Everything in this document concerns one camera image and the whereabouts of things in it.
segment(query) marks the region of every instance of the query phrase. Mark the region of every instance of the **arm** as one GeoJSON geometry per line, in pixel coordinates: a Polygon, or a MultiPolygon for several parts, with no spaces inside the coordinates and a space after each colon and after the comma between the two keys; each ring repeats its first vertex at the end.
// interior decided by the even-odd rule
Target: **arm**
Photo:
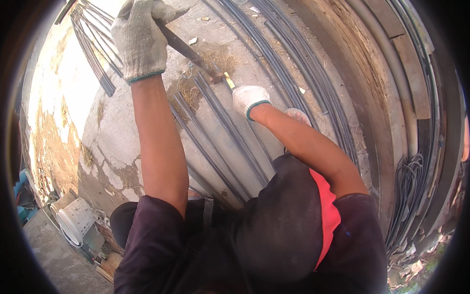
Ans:
{"type": "Polygon", "coordinates": [[[359,172],[346,154],[331,140],[273,107],[268,92],[258,86],[243,86],[233,91],[234,108],[267,127],[299,160],[321,174],[340,198],[368,191],[359,172]]]}
{"type": "Polygon", "coordinates": [[[153,75],[133,82],[131,91],[141,143],[145,193],[173,205],[184,217],[188,170],[162,76],[153,75]]]}

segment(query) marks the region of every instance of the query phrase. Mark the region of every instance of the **white bucket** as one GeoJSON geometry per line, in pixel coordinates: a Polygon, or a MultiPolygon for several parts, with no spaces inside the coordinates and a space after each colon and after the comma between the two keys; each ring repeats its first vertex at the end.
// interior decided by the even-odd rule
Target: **white bucket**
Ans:
{"type": "Polygon", "coordinates": [[[85,199],[78,197],[65,208],[59,209],[57,220],[67,237],[79,245],[83,241],[83,236],[94,224],[93,210],[85,199]]]}

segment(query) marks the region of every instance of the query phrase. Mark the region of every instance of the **cotton glove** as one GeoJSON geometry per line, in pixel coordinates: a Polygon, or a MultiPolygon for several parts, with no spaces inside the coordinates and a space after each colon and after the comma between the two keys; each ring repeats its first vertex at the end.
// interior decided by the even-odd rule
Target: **cotton glove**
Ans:
{"type": "Polygon", "coordinates": [[[253,120],[250,118],[250,111],[253,107],[262,103],[271,104],[269,93],[260,86],[238,87],[233,91],[232,96],[234,109],[251,121],[253,120]]]}
{"type": "Polygon", "coordinates": [[[124,64],[124,79],[132,83],[166,69],[168,41],[153,18],[167,24],[189,8],[174,9],[161,0],[129,0],[121,10],[129,5],[130,14],[123,16],[120,12],[114,20],[111,36],[124,64]]]}

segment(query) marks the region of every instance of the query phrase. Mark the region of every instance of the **person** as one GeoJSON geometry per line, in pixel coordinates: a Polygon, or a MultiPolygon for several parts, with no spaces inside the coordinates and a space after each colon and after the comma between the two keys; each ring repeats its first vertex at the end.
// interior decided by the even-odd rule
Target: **person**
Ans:
{"type": "Polygon", "coordinates": [[[205,199],[188,201],[188,172],[161,74],[165,23],[181,11],[160,0],[133,0],[111,30],[130,83],[141,144],[139,202],[110,217],[125,248],[114,275],[124,293],[382,293],[387,258],[376,202],[356,166],[305,114],[283,113],[258,86],[233,91],[233,106],[286,148],[276,174],[230,214],[205,199]]]}

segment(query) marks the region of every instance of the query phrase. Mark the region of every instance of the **concrete floor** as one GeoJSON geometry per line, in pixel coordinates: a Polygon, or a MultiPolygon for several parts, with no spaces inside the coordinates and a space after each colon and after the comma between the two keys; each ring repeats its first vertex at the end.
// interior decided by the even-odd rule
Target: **concrete floor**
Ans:
{"type": "MultiPolygon", "coordinates": [[[[116,15],[124,0],[93,0],[91,2],[111,15],[116,15]]],[[[168,25],[173,32],[186,42],[198,37],[198,42],[193,45],[198,52],[205,52],[209,56],[219,56],[220,52],[223,52],[224,56],[231,56],[234,60],[231,77],[236,86],[263,86],[268,89],[273,105],[282,111],[286,109],[272,86],[273,81],[266,79],[260,66],[243,43],[237,40],[226,24],[220,23],[218,17],[203,2],[199,0],[167,0],[165,2],[180,7],[191,6],[187,14],[168,25]],[[198,20],[201,17],[209,17],[210,20],[198,20]]],[[[209,2],[232,21],[232,18],[216,1],[210,0],[209,2]]],[[[329,60],[314,34],[293,14],[293,11],[282,0],[274,2],[305,34],[333,81],[349,120],[360,160],[361,175],[370,189],[368,153],[362,131],[347,90],[341,86],[343,83],[334,64],[329,60]]],[[[241,7],[252,15],[254,13],[249,11],[251,6],[247,3],[241,7]]],[[[313,110],[321,132],[336,142],[329,117],[321,114],[300,72],[282,46],[276,43],[275,38],[263,25],[265,18],[260,14],[258,17],[253,17],[253,21],[268,36],[272,46],[291,70],[298,85],[307,89],[305,97],[313,110]]],[[[34,54],[25,75],[23,110],[29,125],[25,131],[29,134],[27,149],[31,173],[38,191],[42,194],[41,198],[46,196],[49,186],[54,186],[58,191],[63,192],[72,188],[79,196],[87,199],[94,209],[102,209],[108,216],[125,201],[138,201],[145,191],[140,172],[140,144],[130,87],[105,65],[104,68],[116,86],[114,95],[106,96],[81,51],[69,16],[66,16],[60,25],[54,25],[51,28],[44,46],[41,50],[36,49],[34,54]],[[93,156],[90,165],[86,164],[86,150],[90,150],[93,156]]],[[[167,70],[163,74],[163,79],[169,95],[175,92],[182,74],[185,76],[195,74],[196,69],[189,68],[188,63],[187,59],[172,48],[168,48],[167,70]]],[[[223,84],[213,85],[212,89],[270,179],[274,175],[274,170],[256,142],[246,119],[233,111],[230,93],[223,84]]],[[[197,109],[196,116],[231,170],[245,184],[250,194],[257,196],[263,186],[230,140],[208,103],[199,97],[195,109],[197,109]]],[[[188,121],[188,126],[193,129],[193,122],[188,121]]],[[[256,125],[255,128],[268,147],[271,158],[281,155],[283,147],[280,142],[260,125],[256,125]]],[[[240,208],[241,205],[231,191],[202,157],[184,130],[180,134],[188,162],[217,192],[224,195],[232,206],[240,208]]],[[[190,182],[192,186],[205,194],[202,187],[194,180],[191,179],[190,182]]]]}

